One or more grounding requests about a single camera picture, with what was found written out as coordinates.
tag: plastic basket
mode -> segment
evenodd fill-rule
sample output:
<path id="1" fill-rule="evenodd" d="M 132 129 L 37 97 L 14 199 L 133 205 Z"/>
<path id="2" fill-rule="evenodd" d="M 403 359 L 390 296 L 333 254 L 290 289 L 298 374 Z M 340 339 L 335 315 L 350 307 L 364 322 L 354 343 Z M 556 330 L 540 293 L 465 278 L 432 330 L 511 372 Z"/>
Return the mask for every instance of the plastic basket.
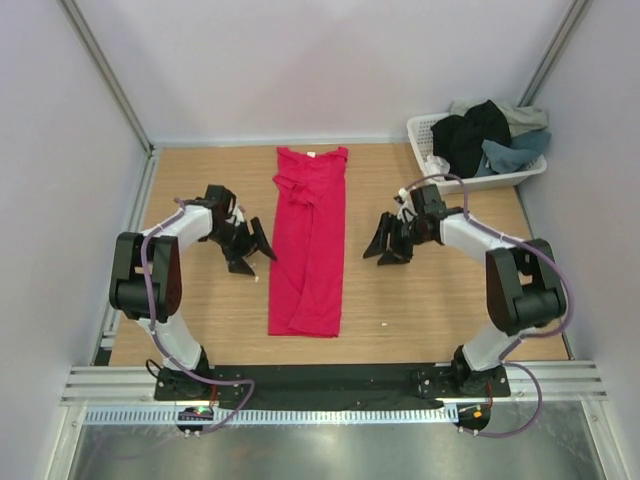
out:
<path id="1" fill-rule="evenodd" d="M 448 113 L 437 113 L 434 115 L 423 115 L 421 117 L 413 117 L 407 122 L 407 130 L 409 131 L 409 141 L 413 148 L 413 153 L 418 161 L 418 166 L 423 175 L 427 175 L 425 168 L 425 159 L 427 155 L 433 152 L 433 134 L 431 126 L 448 117 Z M 525 178 L 532 175 L 538 175 L 547 169 L 547 160 L 544 155 L 540 155 L 536 160 L 524 167 L 523 170 L 503 175 L 491 175 L 489 177 L 467 178 L 464 180 L 469 190 L 486 190 L 489 188 L 512 187 L 519 184 Z M 447 193 L 457 193 L 462 191 L 462 187 L 455 180 L 429 180 L 438 186 L 441 195 Z"/>

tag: wooden surface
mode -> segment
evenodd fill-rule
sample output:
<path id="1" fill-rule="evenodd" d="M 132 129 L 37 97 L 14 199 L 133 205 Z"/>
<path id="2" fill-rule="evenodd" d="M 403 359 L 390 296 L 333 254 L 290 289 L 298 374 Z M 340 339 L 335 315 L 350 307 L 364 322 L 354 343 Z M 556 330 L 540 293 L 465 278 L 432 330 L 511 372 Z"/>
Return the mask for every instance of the wooden surface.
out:
<path id="1" fill-rule="evenodd" d="M 295 147 L 323 152 L 334 146 Z M 182 313 L 193 336 L 215 364 L 321 364 L 449 361 L 456 347 L 488 322 L 484 269 L 452 248 L 416 247 L 410 264 L 376 267 L 363 260 L 383 211 L 394 210 L 398 188 L 420 176 L 408 145 L 349 146 L 344 300 L 339 338 L 269 337 L 269 262 L 250 259 L 260 276 L 227 273 L 220 248 L 193 245 L 182 257 Z M 262 220 L 272 237 L 277 189 L 275 147 L 165 150 L 146 216 L 150 227 L 176 210 L 174 197 L 203 195 L 207 184 L 225 185 L 248 215 Z M 445 198 L 459 205 L 461 195 Z M 470 209 L 479 219 L 512 235 L 528 229 L 512 188 L 472 192 Z M 150 339 L 122 318 L 112 365 L 142 365 L 159 359 Z M 562 339 L 532 340 L 511 357 L 566 359 Z"/>

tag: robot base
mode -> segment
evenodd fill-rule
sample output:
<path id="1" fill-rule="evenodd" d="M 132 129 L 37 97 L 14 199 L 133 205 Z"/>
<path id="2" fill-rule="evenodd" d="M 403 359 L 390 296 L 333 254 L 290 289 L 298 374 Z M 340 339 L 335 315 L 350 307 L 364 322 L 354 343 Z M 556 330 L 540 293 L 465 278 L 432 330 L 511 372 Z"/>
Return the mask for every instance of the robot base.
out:
<path id="1" fill-rule="evenodd" d="M 507 373 L 503 366 L 478 373 L 481 373 L 483 378 L 481 381 L 474 379 L 474 388 L 469 388 L 470 382 L 461 383 L 455 370 L 448 365 L 425 365 L 414 372 L 416 377 L 413 380 L 417 383 L 418 395 L 426 400 L 488 397 L 489 389 L 494 398 L 511 396 Z"/>
<path id="2" fill-rule="evenodd" d="M 209 368 L 209 360 L 204 349 L 194 373 L 204 378 L 213 379 L 213 372 Z M 174 402 L 188 400 L 209 400 L 211 386 L 194 380 L 186 373 L 163 367 L 158 373 L 154 400 L 159 402 Z"/>

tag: white wall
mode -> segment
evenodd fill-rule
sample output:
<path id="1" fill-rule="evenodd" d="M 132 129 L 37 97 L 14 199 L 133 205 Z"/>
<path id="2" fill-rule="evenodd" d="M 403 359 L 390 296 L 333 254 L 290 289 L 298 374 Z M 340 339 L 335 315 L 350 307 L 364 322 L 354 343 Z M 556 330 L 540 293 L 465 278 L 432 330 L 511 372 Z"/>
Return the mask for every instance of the white wall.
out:
<path id="1" fill-rule="evenodd" d="M 29 480 L 95 346 L 144 155 L 55 1 L 0 2 L 0 44 L 0 477 Z"/>
<path id="2" fill-rule="evenodd" d="M 569 0 L 79 0 L 152 140 L 404 139 L 516 101 Z"/>
<path id="3" fill-rule="evenodd" d="M 597 362 L 636 455 L 639 23 L 637 0 L 593 2 L 537 101 L 550 112 L 549 170 L 521 188 L 534 233 L 552 242 L 575 285 L 574 353 Z"/>

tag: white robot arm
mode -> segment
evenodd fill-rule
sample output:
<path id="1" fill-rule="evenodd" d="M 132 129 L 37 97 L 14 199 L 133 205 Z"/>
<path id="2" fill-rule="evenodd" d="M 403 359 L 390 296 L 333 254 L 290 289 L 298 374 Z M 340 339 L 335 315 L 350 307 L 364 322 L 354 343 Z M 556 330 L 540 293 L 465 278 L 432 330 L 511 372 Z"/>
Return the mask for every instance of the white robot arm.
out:
<path id="1" fill-rule="evenodd" d="M 179 310 L 182 299 L 180 255 L 195 242 L 213 240 L 221 246 L 231 273 L 252 276 L 254 272 L 246 262 L 248 256 L 261 251 L 276 260 L 276 255 L 269 246 L 260 220 L 251 220 L 253 233 L 249 233 L 244 211 L 237 204 L 235 195 L 220 185 L 209 185 L 204 198 L 185 201 L 178 213 L 161 226 L 161 229 L 154 227 L 118 236 L 109 301 L 113 308 L 122 310 L 149 335 L 159 337 L 166 351 L 161 350 L 164 366 L 161 373 L 165 381 L 159 383 L 180 383 L 180 395 L 191 388 L 196 397 L 201 395 L 199 390 L 208 386 L 188 379 L 175 362 L 201 377 L 210 378 L 211 372 L 204 348 L 191 336 Z M 154 230 L 157 233 L 147 239 Z M 145 239 L 156 306 L 153 326 L 142 272 Z M 162 392 L 156 391 L 156 398 L 159 397 L 162 397 Z"/>
<path id="2" fill-rule="evenodd" d="M 529 251 L 478 228 L 479 222 L 465 215 L 462 208 L 447 208 L 435 185 L 411 192 L 401 190 L 396 201 L 398 213 L 382 214 L 364 258 L 381 255 L 378 265 L 404 264 L 413 257 L 415 245 L 436 241 L 485 266 L 491 322 L 458 347 L 452 361 L 459 390 L 469 395 L 477 393 L 523 337 L 535 334 L 565 313 L 561 280 Z M 553 259 L 546 241 L 518 241 Z M 531 282 L 523 285 L 520 274 L 531 276 Z"/>

